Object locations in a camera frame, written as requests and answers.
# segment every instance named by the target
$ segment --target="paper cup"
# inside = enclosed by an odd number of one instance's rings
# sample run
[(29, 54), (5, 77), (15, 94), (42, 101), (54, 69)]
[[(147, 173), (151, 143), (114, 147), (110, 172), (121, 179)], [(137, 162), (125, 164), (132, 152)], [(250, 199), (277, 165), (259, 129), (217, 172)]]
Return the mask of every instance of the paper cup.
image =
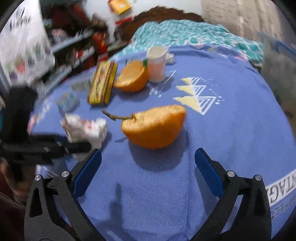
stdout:
[(159, 46), (153, 46), (148, 50), (146, 57), (148, 58), (149, 81), (157, 83), (164, 80), (167, 52), (168, 48)]

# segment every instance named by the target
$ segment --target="person's hand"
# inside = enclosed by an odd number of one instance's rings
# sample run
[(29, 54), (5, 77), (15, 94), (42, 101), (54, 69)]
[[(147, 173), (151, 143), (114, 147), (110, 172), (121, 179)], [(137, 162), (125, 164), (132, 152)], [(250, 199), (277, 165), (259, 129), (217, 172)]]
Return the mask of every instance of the person's hand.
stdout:
[(10, 166), (5, 161), (1, 162), (0, 170), (2, 171), (8, 186), (14, 194), (15, 201), (19, 203), (26, 203), (32, 182), (35, 177), (36, 166), (33, 165), (22, 167), (23, 180), (17, 183), (15, 182)]

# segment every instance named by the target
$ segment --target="crumpled tissue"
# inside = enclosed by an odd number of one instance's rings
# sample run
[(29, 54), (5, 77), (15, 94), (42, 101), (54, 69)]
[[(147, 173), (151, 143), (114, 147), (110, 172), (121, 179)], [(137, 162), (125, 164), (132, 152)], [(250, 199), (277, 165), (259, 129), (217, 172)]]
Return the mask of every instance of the crumpled tissue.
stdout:
[[(82, 120), (77, 114), (67, 113), (61, 120), (61, 125), (67, 133), (70, 142), (88, 141), (93, 149), (101, 149), (106, 139), (108, 128), (106, 120)], [(73, 154), (77, 161), (83, 161), (91, 153)]]

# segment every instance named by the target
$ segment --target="blue gripper pad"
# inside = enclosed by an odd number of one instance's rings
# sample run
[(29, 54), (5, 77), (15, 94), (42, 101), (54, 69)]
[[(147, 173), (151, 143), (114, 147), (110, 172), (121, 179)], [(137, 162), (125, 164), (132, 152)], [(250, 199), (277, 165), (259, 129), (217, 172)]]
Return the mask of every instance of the blue gripper pad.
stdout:
[(73, 180), (73, 197), (75, 199), (85, 194), (101, 163), (102, 154), (98, 149), (94, 149), (85, 161), (78, 162), (76, 164), (78, 166), (83, 165), (83, 167), (77, 174), (76, 178)]
[(209, 156), (205, 156), (201, 149), (196, 150), (194, 155), (195, 164), (200, 170), (212, 194), (221, 198), (224, 194), (223, 181), (208, 158)]

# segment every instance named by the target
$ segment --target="yellow packet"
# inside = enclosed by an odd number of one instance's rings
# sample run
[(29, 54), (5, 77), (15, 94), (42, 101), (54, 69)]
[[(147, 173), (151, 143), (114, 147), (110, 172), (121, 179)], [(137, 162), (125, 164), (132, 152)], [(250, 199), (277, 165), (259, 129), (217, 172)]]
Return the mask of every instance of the yellow packet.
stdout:
[(110, 6), (118, 15), (131, 8), (131, 5), (128, 3), (127, 0), (111, 0)]
[(90, 104), (109, 104), (117, 67), (117, 64), (112, 61), (98, 63), (89, 89), (88, 102)]

